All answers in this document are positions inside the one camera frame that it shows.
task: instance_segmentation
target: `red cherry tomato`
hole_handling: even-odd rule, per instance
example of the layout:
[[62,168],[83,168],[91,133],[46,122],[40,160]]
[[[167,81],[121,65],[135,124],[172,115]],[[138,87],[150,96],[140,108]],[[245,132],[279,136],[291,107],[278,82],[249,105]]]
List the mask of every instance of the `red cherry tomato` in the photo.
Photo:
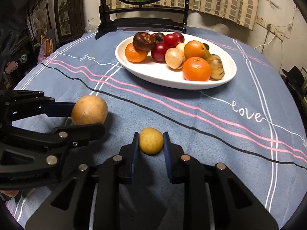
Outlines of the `red cherry tomato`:
[[181,33],[175,32],[174,34],[179,37],[179,42],[181,43],[185,42],[185,37]]
[[163,42],[170,48],[175,47],[179,43],[179,37],[176,34],[168,34],[164,36]]
[[151,56],[154,59],[154,61],[157,62],[164,62],[165,61],[165,53],[169,49],[169,47],[162,43],[158,42],[155,46],[155,48],[151,51]]

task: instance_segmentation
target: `table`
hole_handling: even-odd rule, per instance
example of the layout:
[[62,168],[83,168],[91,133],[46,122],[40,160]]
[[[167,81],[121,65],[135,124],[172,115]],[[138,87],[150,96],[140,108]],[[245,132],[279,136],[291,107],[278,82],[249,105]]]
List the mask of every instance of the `table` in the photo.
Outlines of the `table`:
[[[209,90],[165,88],[135,77],[117,62],[116,46],[135,33],[118,30],[98,40],[95,32],[89,33],[58,49],[44,61],[47,67],[38,64],[16,87],[42,90],[56,101],[76,102],[94,94],[107,102],[107,135],[88,147],[71,150],[65,174],[81,163],[102,163],[131,143],[134,132],[154,127],[168,131],[173,143],[202,163],[225,163],[281,228],[306,193],[307,150],[296,105],[272,65],[235,39],[188,27],[188,34],[226,50],[237,64],[237,75]],[[89,90],[75,78],[104,94]],[[67,118],[40,115],[14,126],[47,132],[69,123]],[[53,188],[26,191],[20,200],[12,199],[8,208],[25,226]],[[142,154],[134,184],[120,187],[122,229],[182,229],[183,193],[183,185],[169,183],[163,153],[154,157]]]

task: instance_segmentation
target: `black line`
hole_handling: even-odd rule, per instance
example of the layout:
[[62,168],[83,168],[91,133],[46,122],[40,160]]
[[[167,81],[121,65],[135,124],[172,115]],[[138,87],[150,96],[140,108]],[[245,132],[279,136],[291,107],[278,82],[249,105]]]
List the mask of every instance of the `black line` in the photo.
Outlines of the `black line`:
[[49,67],[49,66],[46,66],[44,63],[39,63],[39,64],[43,64],[45,67],[48,67],[48,68],[50,68],[50,69],[55,69],[55,70],[59,71],[60,73],[62,73],[65,77],[67,77],[67,78],[69,78],[69,79],[71,79],[71,80],[79,80],[79,81],[81,81],[81,82],[82,82],[88,89],[90,89],[91,91],[98,92],[98,93],[102,93],[102,94],[108,95],[108,96],[110,96],[110,97],[113,97],[113,98],[116,98],[116,99],[119,99],[119,100],[122,100],[122,101],[125,101],[125,102],[128,102],[128,103],[132,103],[132,104],[134,104],[134,105],[136,105],[136,106],[138,106],[138,107],[141,107],[141,108],[143,108],[143,109],[146,109],[146,110],[148,110],[148,111],[151,111],[151,112],[153,112],[153,113],[156,113],[156,114],[160,115],[161,117],[164,117],[164,118],[166,118],[166,119],[168,119],[168,120],[170,120],[170,121],[172,121],[172,122],[174,122],[174,123],[176,123],[176,124],[178,124],[178,125],[180,125],[180,126],[182,126],[182,127],[184,127],[184,128],[187,128],[187,129],[190,129],[190,130],[194,130],[194,131],[196,131],[196,132],[198,132],[198,133],[200,133],[200,134],[203,134],[203,135],[206,135],[206,136],[209,136],[209,137],[213,137],[213,138],[215,138],[215,139],[221,141],[222,143],[226,144],[227,146],[231,147],[231,148],[234,149],[234,150],[240,151],[240,152],[245,153],[245,154],[258,156],[258,157],[261,157],[261,158],[263,158],[263,159],[265,159],[265,160],[267,160],[267,161],[270,161],[270,162],[279,163],[279,164],[291,164],[291,165],[295,165],[295,166],[297,166],[297,167],[300,167],[300,168],[303,168],[303,169],[307,170],[307,167],[304,167],[304,166],[301,166],[301,165],[299,165],[299,164],[296,164],[295,162],[282,162],[282,161],[276,161],[276,160],[272,160],[272,159],[270,159],[270,158],[268,158],[268,157],[265,157],[265,156],[263,156],[263,155],[261,155],[261,154],[258,154],[258,153],[252,152],[252,151],[248,151],[248,150],[240,149],[240,148],[238,148],[238,147],[235,147],[235,146],[233,146],[233,145],[227,143],[226,141],[224,141],[223,139],[219,138],[219,137],[216,136],[216,135],[213,135],[213,134],[211,134],[211,133],[208,133],[208,132],[205,132],[205,131],[201,131],[201,130],[195,128],[195,127],[188,126],[188,125],[186,125],[186,124],[180,123],[180,122],[178,122],[178,121],[176,121],[176,120],[174,120],[174,119],[172,119],[172,118],[170,118],[170,117],[168,117],[168,116],[166,116],[166,115],[164,115],[164,114],[162,114],[162,113],[160,113],[160,112],[158,112],[158,111],[156,111],[156,110],[154,110],[154,109],[152,109],[152,108],[149,108],[149,107],[147,107],[147,106],[138,104],[138,103],[136,103],[136,102],[134,102],[134,101],[131,101],[131,100],[129,100],[129,99],[125,99],[125,98],[122,98],[122,97],[119,97],[119,96],[116,96],[116,95],[113,95],[113,94],[110,94],[110,93],[107,93],[107,92],[104,92],[104,91],[100,91],[100,90],[96,90],[96,89],[90,88],[82,79],[69,77],[69,76],[67,76],[65,73],[63,73],[61,70],[57,69],[56,67]]

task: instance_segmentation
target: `white plate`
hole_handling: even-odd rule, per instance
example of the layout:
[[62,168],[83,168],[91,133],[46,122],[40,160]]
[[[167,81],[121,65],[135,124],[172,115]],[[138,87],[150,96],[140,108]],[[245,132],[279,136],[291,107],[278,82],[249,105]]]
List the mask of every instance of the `white plate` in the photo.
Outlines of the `white plate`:
[[[163,34],[171,34],[172,32],[163,32]],[[166,63],[157,63],[151,57],[151,53],[148,54],[146,60],[139,64],[131,63],[127,60],[125,56],[125,49],[127,45],[133,42],[133,37],[131,36],[125,40],[123,40],[115,50],[115,56],[119,63],[121,63],[129,72],[134,74],[135,76],[146,80],[148,82],[184,89],[184,90],[202,90],[202,89],[209,89],[213,87],[217,87],[219,85],[225,84],[229,82],[235,76],[237,72],[237,66],[234,60],[230,57],[230,55],[224,51],[222,48],[218,47],[217,45],[213,44],[210,41],[206,41],[202,38],[183,34],[185,37],[185,43],[189,41],[196,40],[202,43],[206,43],[210,47],[211,54],[217,54],[220,56],[223,67],[225,70],[225,75],[222,80],[209,80],[209,81],[188,81],[185,80],[183,77],[183,73],[181,70],[173,71],[171,70]]]

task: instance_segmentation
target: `wall socket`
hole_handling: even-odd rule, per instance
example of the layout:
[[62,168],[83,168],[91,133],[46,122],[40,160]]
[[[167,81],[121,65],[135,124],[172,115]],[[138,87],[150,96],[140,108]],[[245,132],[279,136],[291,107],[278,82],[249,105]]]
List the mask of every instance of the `wall socket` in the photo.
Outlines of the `wall socket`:
[[[268,28],[268,25],[270,24],[265,18],[261,17],[260,15],[257,16],[257,24],[259,24],[260,26],[264,27],[264,28]],[[281,31],[280,29],[278,29],[277,27],[271,25],[271,29],[270,32],[273,35],[276,35],[281,41],[284,40],[285,38],[285,34],[283,31]]]

